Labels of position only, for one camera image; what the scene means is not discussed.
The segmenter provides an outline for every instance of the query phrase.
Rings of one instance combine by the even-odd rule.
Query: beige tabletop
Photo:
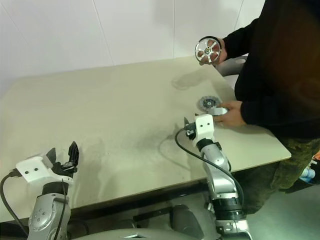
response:
[[[64,72],[18,80],[1,99],[0,177],[19,161],[55,147],[64,163],[80,150],[70,206],[77,208],[204,178],[202,163],[174,143],[184,117],[207,95],[233,100],[212,66],[193,57]],[[290,153],[267,130],[216,126],[216,140],[234,171],[284,160]],[[184,136],[181,142],[192,148]],[[29,217],[41,188],[23,178],[4,186],[20,218]],[[1,222],[11,216],[0,203]]]

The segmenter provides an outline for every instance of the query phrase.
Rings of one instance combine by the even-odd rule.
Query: white tile wall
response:
[[[115,65],[173,57],[174,0],[94,0]]]
[[[249,25],[261,14],[265,0],[243,0],[241,11],[235,29]]]
[[[191,56],[199,38],[224,37],[249,24],[259,16],[264,0],[0,3],[4,89],[21,76]]]
[[[242,0],[175,0],[174,57],[194,54],[204,36],[233,32]]]
[[[30,75],[35,65],[27,42],[0,5],[0,96],[21,75]]]
[[[112,65],[91,0],[1,0],[35,58],[37,73]]]

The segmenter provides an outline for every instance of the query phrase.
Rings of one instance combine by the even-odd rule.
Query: sleeve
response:
[[[258,18],[253,20],[250,25],[239,28],[223,39],[228,59],[236,58],[249,52],[257,21]]]
[[[318,116],[307,112],[305,106],[290,104],[279,95],[264,96],[255,101],[244,101],[241,116],[250,125],[278,126],[313,120]]]

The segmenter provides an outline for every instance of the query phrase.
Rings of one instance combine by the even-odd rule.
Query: floor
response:
[[[205,240],[215,240],[215,225],[210,213],[205,209],[203,193],[183,196],[172,201],[161,202],[148,207],[101,217],[88,221],[90,233],[116,228],[120,220],[178,204],[187,205],[196,216]],[[291,194],[275,193],[266,205],[256,214],[247,217],[250,232],[254,240],[318,240],[320,236],[320,185]],[[138,222],[142,228],[166,229],[169,215],[161,215]],[[70,229],[73,238],[84,234],[81,226]]]

